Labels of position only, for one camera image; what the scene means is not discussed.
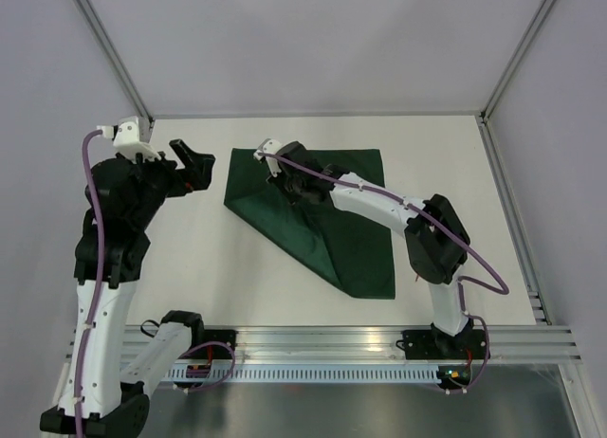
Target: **metal frame pole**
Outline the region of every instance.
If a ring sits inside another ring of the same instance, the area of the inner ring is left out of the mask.
[[[129,72],[124,66],[122,59],[120,58],[119,53],[117,52],[114,44],[110,40],[110,37],[107,35],[105,28],[103,27],[103,23],[90,0],[74,0],[78,11],[84,18],[86,24],[90,27],[95,40],[99,44],[101,48],[101,52],[107,59],[108,63],[112,67],[114,74],[124,91],[124,94],[131,102],[138,116],[141,116],[146,119],[151,119],[152,116],[148,111],[141,95],[137,91]]]

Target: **white wall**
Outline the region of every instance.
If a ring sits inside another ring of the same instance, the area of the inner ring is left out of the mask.
[[[492,118],[558,322],[607,411],[607,0],[560,0]]]
[[[542,0],[92,0],[156,115],[480,110]]]
[[[0,0],[2,436],[37,436],[76,321],[82,138],[131,113],[71,0]]]

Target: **white table surface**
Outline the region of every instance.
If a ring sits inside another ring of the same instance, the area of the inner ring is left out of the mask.
[[[230,151],[265,138],[314,149],[380,149],[386,187],[447,196],[472,246],[511,293],[467,287],[469,310],[489,324],[535,324],[485,150],[472,116],[158,120],[157,150],[182,138],[214,154],[211,187],[168,199],[148,228],[152,241],[128,323],[171,309],[199,312],[208,325],[421,325],[432,321],[428,286],[415,282],[403,239],[393,234],[396,298],[353,299],[300,265],[223,205]],[[488,274],[474,260],[466,273]]]

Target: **metal extrusion frame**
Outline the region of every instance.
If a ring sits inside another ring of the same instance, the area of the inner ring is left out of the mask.
[[[516,71],[519,69],[519,66],[523,62],[524,57],[526,56],[531,46],[534,44],[536,38],[538,37],[538,34],[540,33],[540,30],[542,29],[542,26],[545,24],[546,19],[550,15],[557,1],[558,0],[541,1],[540,5],[538,6],[538,9],[533,15],[533,19],[531,19],[531,22],[529,23],[527,29],[524,32],[523,37],[517,44],[516,49],[514,50],[514,54],[512,54],[512,57],[510,57],[510,60],[506,65],[506,68],[502,72],[502,76],[500,77],[499,81],[491,92],[491,96],[489,97],[487,104],[485,105],[485,108],[482,111],[484,118],[490,118],[493,112],[495,111],[495,108],[497,108],[497,105],[500,103],[502,96],[504,95],[512,79],[514,78]]]
[[[141,95],[137,91],[133,80],[131,79],[131,75],[129,74],[126,66],[122,62],[120,55],[112,40],[108,36],[105,31],[105,27],[101,22],[101,18],[95,11],[93,4],[90,0],[73,0],[76,4],[76,7],[80,14],[83,16],[84,21],[91,29],[95,40],[97,41],[101,52],[107,59],[108,63],[112,67],[114,74],[116,75],[116,79],[118,80],[120,87],[124,91],[124,94],[129,99],[135,110],[137,111],[138,116],[141,116],[146,119],[151,119],[152,116],[148,111]]]

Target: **cable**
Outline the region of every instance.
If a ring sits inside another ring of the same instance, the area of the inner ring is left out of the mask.
[[[158,322],[157,322],[157,321],[154,321],[153,319],[147,319],[146,321],[144,321],[144,322],[143,322],[143,323],[142,323],[142,324],[139,326],[139,330],[141,331],[141,333],[142,333],[144,336],[147,336],[147,337],[149,337],[149,338],[154,338],[154,336],[155,336],[154,334],[149,333],[148,331],[146,331],[146,330],[143,328],[143,326],[145,325],[145,323],[146,323],[146,322],[149,322],[149,323],[153,324],[153,325],[156,327],[156,329],[158,329],[158,328],[160,327],[160,324],[158,324]]]
[[[502,279],[502,277],[500,276],[500,274],[497,273],[497,271],[495,269],[493,269],[493,267],[491,267],[489,265],[489,263],[487,261],[485,261],[485,259],[479,255],[476,250],[474,250],[474,248],[472,248],[471,246],[469,246],[468,244],[466,244],[464,241],[462,241],[459,237],[457,237],[455,234],[453,234],[453,232],[451,232],[450,229],[448,229],[447,227],[445,227],[442,223],[440,223],[438,220],[436,220],[434,217],[432,217],[429,213],[425,212],[424,210],[414,206],[413,204],[410,203],[406,203],[404,198],[402,196],[398,196],[397,194],[394,194],[392,192],[388,192],[387,190],[384,190],[382,188],[379,187],[372,187],[369,185],[362,185],[359,186],[359,184],[355,184],[353,182],[347,182],[345,180],[339,180],[336,179],[334,177],[330,177],[326,174],[322,174],[322,173],[318,173],[314,170],[310,170],[309,168],[306,168],[305,166],[299,165],[297,163],[295,163],[294,161],[291,161],[287,158],[283,158],[279,155],[275,155],[275,154],[268,154],[268,153],[260,153],[261,156],[268,156],[270,158],[274,158],[275,160],[284,163],[286,165],[292,166],[293,168],[300,170],[304,173],[308,173],[310,175],[313,175],[314,177],[318,177],[319,179],[322,180],[326,180],[328,182],[332,182],[334,184],[337,185],[342,185],[343,187],[349,187],[351,189],[358,189],[361,188],[363,190],[366,190],[368,192],[373,192],[373,193],[377,193],[377,194],[381,194],[382,196],[385,196],[387,198],[390,198],[394,201],[396,201],[399,205],[402,205],[405,207],[405,209],[410,209],[416,213],[418,213],[419,215],[421,215],[423,218],[425,218],[426,220],[428,220],[430,223],[432,223],[436,228],[439,228],[447,237],[449,237],[452,241],[454,241],[458,246],[460,246],[462,249],[464,249],[472,258],[474,258],[488,273],[491,277],[493,277],[493,279],[495,279],[495,281],[501,286],[502,289],[496,288],[495,286],[491,286],[490,284],[487,284],[485,282],[482,282],[480,280],[474,279],[473,277],[468,277],[468,276],[460,276],[458,278],[458,281],[467,281],[467,282],[472,282],[472,283],[476,283],[480,286],[483,286],[486,289],[489,289],[490,291],[493,291],[494,293],[497,294],[501,294],[501,295],[506,295],[509,294],[510,289],[508,288],[506,282],[504,282],[504,280]]]
[[[190,348],[188,351],[186,351],[179,358],[180,359],[184,359],[187,356],[191,355],[192,353],[195,353],[196,351],[201,350],[203,348],[207,348],[209,346],[219,346],[219,347],[224,348],[225,350],[227,350],[228,353],[230,353],[230,357],[231,357],[230,368],[228,369],[228,371],[226,372],[226,374],[224,374],[221,378],[219,378],[214,383],[211,383],[211,384],[205,385],[205,386],[199,386],[199,387],[189,388],[187,390],[187,392],[203,392],[203,391],[208,391],[209,389],[212,389],[212,388],[214,388],[216,386],[219,386],[221,383],[223,383],[224,381],[226,381],[229,377],[231,377],[234,374],[234,368],[236,367],[236,354],[234,353],[234,350],[232,350],[231,347],[229,345],[227,345],[226,343],[224,343],[223,341],[207,341],[206,343],[202,343],[201,345],[194,346],[193,348]]]
[[[91,202],[93,204],[93,212],[95,213],[95,220],[97,222],[97,275],[95,277],[95,289],[93,291],[93,299],[88,309],[86,320],[84,321],[83,334],[80,339],[80,345],[78,346],[78,356],[76,357],[76,369],[74,374],[74,398],[76,404],[74,406],[74,416],[76,422],[76,436],[77,438],[84,438],[83,433],[83,404],[81,401],[81,395],[83,393],[83,366],[84,366],[84,354],[86,353],[86,347],[88,346],[88,339],[90,337],[90,330],[93,327],[93,319],[97,313],[99,301],[101,298],[101,284],[103,282],[103,262],[105,253],[105,231],[103,228],[103,216],[101,215],[101,204],[99,202],[99,196],[97,195],[97,188],[95,187],[95,181],[93,180],[93,172],[91,170],[91,162],[88,157],[88,145],[91,139],[102,135],[101,130],[95,130],[84,137],[83,140],[83,165],[84,175],[86,176],[86,184],[91,195]]]

